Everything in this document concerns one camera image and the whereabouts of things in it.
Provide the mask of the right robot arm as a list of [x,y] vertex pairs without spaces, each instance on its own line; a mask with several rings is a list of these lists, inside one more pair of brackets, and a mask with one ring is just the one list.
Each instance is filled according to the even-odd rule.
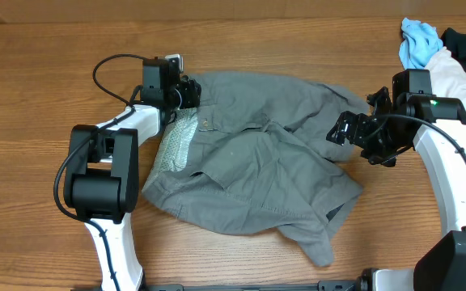
[[466,111],[438,97],[428,70],[396,74],[366,101],[371,115],[342,112],[327,140],[361,148],[371,165],[394,167],[413,149],[421,156],[438,203],[442,237],[412,269],[369,268],[355,290],[466,290]]

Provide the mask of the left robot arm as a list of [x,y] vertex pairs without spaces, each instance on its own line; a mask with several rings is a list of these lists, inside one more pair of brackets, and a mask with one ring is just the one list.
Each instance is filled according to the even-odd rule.
[[69,153],[53,182],[57,208],[91,234],[102,272],[100,290],[144,290],[146,276],[133,241],[139,148],[200,104],[201,86],[184,74],[180,54],[142,61],[142,81],[121,98],[124,111],[97,125],[72,128]]

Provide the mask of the grey shorts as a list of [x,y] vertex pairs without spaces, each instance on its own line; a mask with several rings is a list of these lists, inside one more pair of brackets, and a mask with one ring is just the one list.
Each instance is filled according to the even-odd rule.
[[317,266],[362,187],[327,140],[342,112],[367,104],[343,86],[248,72],[199,74],[201,102],[177,113],[143,197],[176,218],[233,235],[275,228]]

